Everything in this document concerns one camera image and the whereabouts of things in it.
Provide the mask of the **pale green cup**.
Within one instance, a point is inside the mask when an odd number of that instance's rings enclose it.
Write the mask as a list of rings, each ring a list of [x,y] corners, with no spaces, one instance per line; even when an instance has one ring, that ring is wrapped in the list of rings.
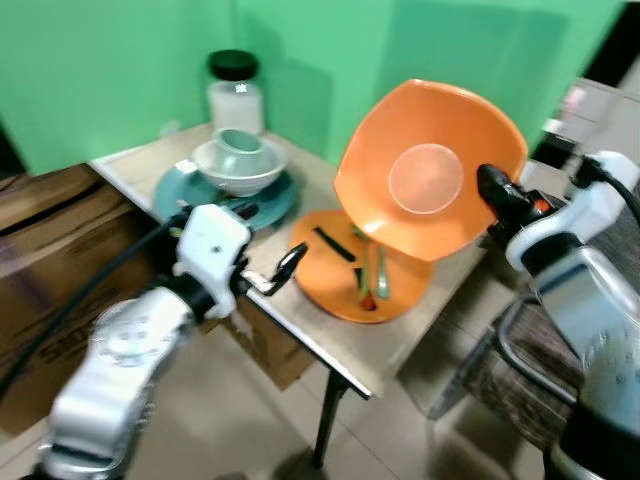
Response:
[[[273,168],[265,154],[265,143],[255,133],[237,128],[219,129],[212,142],[215,172],[228,177],[253,177]]]

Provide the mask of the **light green spoon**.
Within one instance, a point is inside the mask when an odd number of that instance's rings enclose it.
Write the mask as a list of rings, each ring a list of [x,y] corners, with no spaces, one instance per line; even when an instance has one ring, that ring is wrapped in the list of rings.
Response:
[[[387,251],[380,244],[375,246],[376,284],[375,294],[380,300],[390,297],[389,273],[387,270]]]

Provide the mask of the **green backdrop screen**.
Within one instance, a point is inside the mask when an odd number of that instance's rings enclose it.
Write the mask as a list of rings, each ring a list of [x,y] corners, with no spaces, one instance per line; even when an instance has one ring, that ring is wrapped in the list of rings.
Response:
[[[209,120],[211,52],[260,61],[270,132],[338,163],[408,79],[497,105],[535,145],[625,0],[0,0],[0,127],[44,174]]]

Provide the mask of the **small brown cardboard box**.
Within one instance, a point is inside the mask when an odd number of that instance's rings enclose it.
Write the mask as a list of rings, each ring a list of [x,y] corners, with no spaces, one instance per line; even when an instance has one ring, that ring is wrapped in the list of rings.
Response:
[[[315,362],[303,344],[248,298],[238,298],[236,312],[223,324],[278,390],[291,387]]]

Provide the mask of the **black chopstick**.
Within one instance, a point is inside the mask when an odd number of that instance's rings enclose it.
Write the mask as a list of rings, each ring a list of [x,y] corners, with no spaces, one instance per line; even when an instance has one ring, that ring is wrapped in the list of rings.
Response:
[[[337,239],[329,236],[329,234],[326,233],[323,228],[314,227],[312,228],[312,232],[314,232],[320,239],[323,239],[325,244],[328,244],[328,246],[332,248],[332,250],[337,253],[337,255],[342,257],[343,260],[346,260],[347,262],[356,262],[357,257],[353,255],[351,251],[348,251],[346,247],[343,247],[342,244],[337,241]]]

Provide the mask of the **orange square-rimmed plate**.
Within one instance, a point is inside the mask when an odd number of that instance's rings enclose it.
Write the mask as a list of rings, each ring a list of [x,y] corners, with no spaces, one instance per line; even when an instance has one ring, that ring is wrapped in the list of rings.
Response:
[[[477,169],[520,177],[529,147],[497,106],[453,84],[407,79],[358,124],[333,188],[362,232],[434,262],[475,241],[495,216]]]

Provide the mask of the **beige table with black legs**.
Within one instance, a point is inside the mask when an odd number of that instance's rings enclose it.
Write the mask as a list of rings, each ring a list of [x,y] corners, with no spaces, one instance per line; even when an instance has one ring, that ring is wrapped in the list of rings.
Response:
[[[154,195],[161,177],[172,166],[187,160],[193,150],[211,140],[210,124],[163,134],[159,140],[88,161],[111,186],[123,193],[134,205],[146,210],[157,220],[166,218],[155,207]],[[247,248],[251,269],[275,266],[296,244],[289,242],[293,225],[302,212],[338,209],[338,198],[332,182],[337,166],[325,163],[311,152],[293,146],[276,134],[268,134],[271,146],[283,151],[291,165],[289,174],[301,183],[297,214],[279,228],[262,229],[253,234]],[[472,271],[483,265],[489,239],[475,239],[462,250],[435,262],[431,280],[420,300],[411,303],[407,314],[389,323],[357,324],[339,320],[317,307],[305,293],[289,283],[274,296],[248,293],[248,300],[275,321],[289,337],[302,344],[312,356],[329,370],[334,387],[346,387],[369,399],[381,396],[396,381],[398,371],[419,346],[434,325],[445,319],[447,305],[461,292]]]

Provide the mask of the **teal plate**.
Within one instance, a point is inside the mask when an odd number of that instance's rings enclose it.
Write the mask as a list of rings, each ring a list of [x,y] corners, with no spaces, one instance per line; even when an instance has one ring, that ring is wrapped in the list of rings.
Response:
[[[285,170],[282,177],[256,195],[233,197],[202,178],[192,161],[182,160],[166,170],[157,183],[152,211],[157,219],[164,220],[186,206],[219,204],[238,207],[242,204],[255,204],[259,210],[248,220],[248,224],[252,230],[260,230],[274,227],[294,209],[298,189],[300,184],[293,180],[291,172]]]

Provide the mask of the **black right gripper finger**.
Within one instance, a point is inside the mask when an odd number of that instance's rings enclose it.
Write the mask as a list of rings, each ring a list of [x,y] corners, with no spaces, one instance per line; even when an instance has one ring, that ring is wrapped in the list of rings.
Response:
[[[477,192],[497,218],[516,218],[524,211],[524,189],[493,164],[477,168]]]

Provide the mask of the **green fork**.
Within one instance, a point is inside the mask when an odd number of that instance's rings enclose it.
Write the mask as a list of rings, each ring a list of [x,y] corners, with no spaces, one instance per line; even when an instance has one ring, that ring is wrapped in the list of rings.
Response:
[[[360,273],[357,275],[358,292],[360,292],[361,297],[367,297],[371,293],[371,257],[369,253],[370,239],[360,228],[356,227],[356,225],[352,225],[351,230],[358,241],[358,256],[360,256],[360,261],[358,261],[358,269],[360,269]]]

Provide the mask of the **white cabinet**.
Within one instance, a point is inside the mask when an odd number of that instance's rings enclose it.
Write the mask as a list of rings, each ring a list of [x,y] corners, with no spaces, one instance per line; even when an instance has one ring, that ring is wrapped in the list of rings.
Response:
[[[617,86],[577,79],[545,131],[577,143],[585,154],[616,151],[639,164],[640,68],[632,68]]]

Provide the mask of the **large brown cardboard box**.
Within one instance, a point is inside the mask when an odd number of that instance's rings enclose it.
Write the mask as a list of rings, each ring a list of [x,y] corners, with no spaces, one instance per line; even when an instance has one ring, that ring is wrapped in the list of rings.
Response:
[[[0,182],[0,378],[78,289],[151,227],[88,166]],[[93,320],[143,291],[157,270],[137,253],[42,343],[0,402],[0,442],[44,419],[81,364]]]

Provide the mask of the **clear jar with black lid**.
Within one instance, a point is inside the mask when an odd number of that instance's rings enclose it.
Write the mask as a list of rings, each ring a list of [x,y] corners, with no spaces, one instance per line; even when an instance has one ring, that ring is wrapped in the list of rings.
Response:
[[[212,128],[264,133],[262,90],[253,81],[259,73],[259,59],[243,50],[219,50],[207,56],[207,68],[214,78],[207,87]]]

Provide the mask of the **white bowl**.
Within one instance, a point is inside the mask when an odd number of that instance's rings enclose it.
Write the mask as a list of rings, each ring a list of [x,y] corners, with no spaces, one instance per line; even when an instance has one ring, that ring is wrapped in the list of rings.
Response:
[[[248,177],[230,177],[220,173],[210,172],[205,168],[205,164],[215,159],[215,142],[206,141],[198,145],[192,151],[189,160],[197,166],[198,175],[204,178],[221,192],[228,193],[233,197],[248,197],[256,195],[264,189],[278,182],[283,177],[285,169],[288,168],[288,152],[280,143],[274,140],[264,141],[264,154],[266,159],[271,160],[271,170],[269,172],[248,175]]]

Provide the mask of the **orange round plate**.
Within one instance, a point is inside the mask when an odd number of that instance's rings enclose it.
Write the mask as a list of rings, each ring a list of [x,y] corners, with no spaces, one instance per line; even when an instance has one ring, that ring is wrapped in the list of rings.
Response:
[[[291,243],[305,242],[308,251],[297,266],[294,280],[303,293],[335,317],[352,323],[385,323],[402,314],[406,314],[424,296],[433,276],[433,265],[411,259],[383,247],[387,251],[387,270],[389,273],[390,297],[380,300],[376,296],[378,310],[365,312],[358,306],[358,241],[353,234],[349,220],[340,210],[315,210],[306,212],[296,219],[291,234]],[[337,255],[312,232],[312,228],[321,227],[335,241],[346,247],[357,257],[356,262],[347,262]],[[370,285],[375,293],[375,246],[370,242]]]

